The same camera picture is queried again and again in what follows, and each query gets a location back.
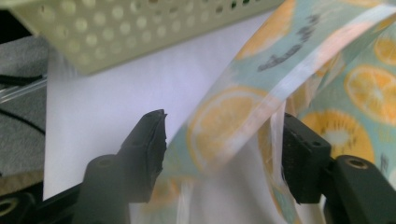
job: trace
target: circular hole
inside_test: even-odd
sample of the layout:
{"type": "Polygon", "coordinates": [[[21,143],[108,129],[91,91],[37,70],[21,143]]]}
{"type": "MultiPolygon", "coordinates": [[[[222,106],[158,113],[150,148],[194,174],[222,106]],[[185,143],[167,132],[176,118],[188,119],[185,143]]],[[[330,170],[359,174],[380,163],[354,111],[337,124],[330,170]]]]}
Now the circular hole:
{"type": "Polygon", "coordinates": [[[131,32],[131,25],[129,22],[125,21],[120,25],[120,32],[123,35],[128,35],[131,32]]]}
{"type": "Polygon", "coordinates": [[[142,7],[142,5],[140,4],[139,1],[133,1],[133,2],[131,3],[131,11],[132,11],[133,13],[139,12],[141,7],[142,7]]]}
{"type": "Polygon", "coordinates": [[[116,6],[111,11],[111,14],[113,15],[114,19],[120,20],[123,17],[123,8],[120,6],[116,6]]]}
{"type": "Polygon", "coordinates": [[[140,29],[145,28],[147,24],[148,24],[148,20],[146,19],[146,17],[141,16],[141,17],[137,18],[136,25],[140,29]]]}
{"type": "Polygon", "coordinates": [[[101,159],[101,160],[99,160],[99,162],[97,163],[97,165],[99,166],[99,167],[108,167],[108,166],[110,166],[111,164],[113,163],[113,160],[111,160],[111,159],[109,159],[109,158],[104,158],[104,159],[101,159]]]}
{"type": "Polygon", "coordinates": [[[106,23],[106,15],[103,12],[96,12],[93,15],[93,21],[96,25],[104,25],[106,23]]]}
{"type": "Polygon", "coordinates": [[[145,31],[142,34],[142,40],[143,40],[143,42],[148,43],[151,40],[151,32],[150,31],[145,31]]]}
{"type": "Polygon", "coordinates": [[[174,32],[178,32],[180,30],[180,27],[181,27],[181,22],[180,21],[174,21],[172,23],[172,30],[174,32]]]}
{"type": "Polygon", "coordinates": [[[231,2],[231,10],[234,10],[235,8],[236,8],[236,1],[233,0],[233,1],[231,2]]]}
{"type": "Polygon", "coordinates": [[[314,145],[315,147],[320,147],[321,143],[317,142],[317,141],[314,141],[314,142],[312,142],[312,145],[314,145]]]}
{"type": "Polygon", "coordinates": [[[12,212],[17,207],[19,200],[17,198],[7,198],[0,202],[0,217],[12,212]]]}
{"type": "Polygon", "coordinates": [[[206,22],[209,20],[209,11],[204,11],[201,14],[201,21],[206,22]]]}
{"type": "Polygon", "coordinates": [[[80,31],[80,32],[86,31],[87,27],[88,27],[87,21],[85,19],[82,19],[82,18],[76,19],[75,25],[76,25],[76,29],[78,31],[80,31]]]}
{"type": "Polygon", "coordinates": [[[361,160],[358,160],[358,159],[354,159],[354,158],[347,159],[346,163],[348,165],[352,166],[352,167],[357,168],[357,169],[365,170],[365,169],[368,168],[368,165],[364,161],[361,161],[361,160]]]}
{"type": "Polygon", "coordinates": [[[136,46],[136,38],[134,38],[134,36],[129,36],[126,39],[126,46],[130,49],[134,48],[136,46]]]}
{"type": "Polygon", "coordinates": [[[158,27],[158,29],[157,29],[157,35],[159,36],[159,37],[164,37],[165,35],[166,35],[166,28],[165,28],[165,26],[160,26],[160,27],[158,27]]]}
{"type": "Polygon", "coordinates": [[[41,6],[38,13],[44,21],[55,21],[55,12],[48,6],[41,6]]]}
{"type": "Polygon", "coordinates": [[[87,45],[89,45],[90,47],[93,47],[97,44],[98,38],[96,35],[90,34],[90,35],[87,35],[87,37],[85,38],[85,41],[87,42],[87,45]]]}
{"type": "Polygon", "coordinates": [[[66,14],[73,15],[76,12],[76,3],[72,1],[63,1],[61,8],[66,14]]]}
{"type": "Polygon", "coordinates": [[[97,49],[95,50],[95,58],[97,58],[97,59],[104,59],[105,57],[106,57],[106,50],[105,50],[105,48],[100,47],[100,48],[97,48],[97,49]]]}
{"type": "Polygon", "coordinates": [[[114,32],[111,28],[106,28],[103,31],[102,35],[103,35],[103,38],[108,41],[110,41],[114,38],[114,32]]]}
{"type": "Polygon", "coordinates": [[[96,0],[82,0],[82,4],[88,8],[94,8],[96,5],[96,0]]]}
{"type": "Polygon", "coordinates": [[[216,14],[220,15],[223,12],[223,6],[216,7],[216,14]]]}
{"type": "Polygon", "coordinates": [[[187,26],[192,27],[195,24],[195,17],[194,16],[189,16],[187,18],[187,26]]]}
{"type": "Polygon", "coordinates": [[[177,7],[169,8],[169,16],[173,18],[177,16],[177,7]]]}

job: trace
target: gray background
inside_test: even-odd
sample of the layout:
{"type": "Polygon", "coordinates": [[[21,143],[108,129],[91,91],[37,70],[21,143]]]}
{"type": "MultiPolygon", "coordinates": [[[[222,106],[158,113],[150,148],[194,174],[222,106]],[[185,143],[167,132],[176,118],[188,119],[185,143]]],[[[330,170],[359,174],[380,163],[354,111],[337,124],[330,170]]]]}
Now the gray background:
{"type": "MultiPolygon", "coordinates": [[[[48,43],[42,38],[25,37],[0,45],[0,74],[35,77],[47,71],[48,43]]],[[[0,104],[0,108],[46,125],[46,88],[32,91],[0,104]]],[[[0,114],[0,173],[15,175],[44,168],[45,136],[31,127],[0,114]]]]}

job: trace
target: white perforated panel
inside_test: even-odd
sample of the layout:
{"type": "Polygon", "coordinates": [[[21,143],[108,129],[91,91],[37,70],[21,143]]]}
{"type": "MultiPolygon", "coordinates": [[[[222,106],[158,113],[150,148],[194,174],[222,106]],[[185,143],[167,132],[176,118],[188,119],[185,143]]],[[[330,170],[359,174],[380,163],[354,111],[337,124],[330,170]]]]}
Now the white perforated panel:
{"type": "Polygon", "coordinates": [[[12,8],[91,74],[241,20],[281,0],[42,0],[12,8]]]}

